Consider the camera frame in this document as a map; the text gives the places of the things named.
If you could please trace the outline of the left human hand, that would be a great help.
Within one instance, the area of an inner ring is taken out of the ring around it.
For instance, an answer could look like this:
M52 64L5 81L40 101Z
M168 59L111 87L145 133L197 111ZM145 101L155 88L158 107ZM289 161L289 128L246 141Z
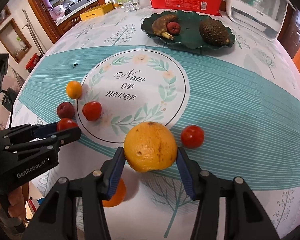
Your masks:
M19 218L24 220L26 217L26 208L23 196L22 187L18 187L8 194L8 201L10 206L8 208L8 213L12 218Z

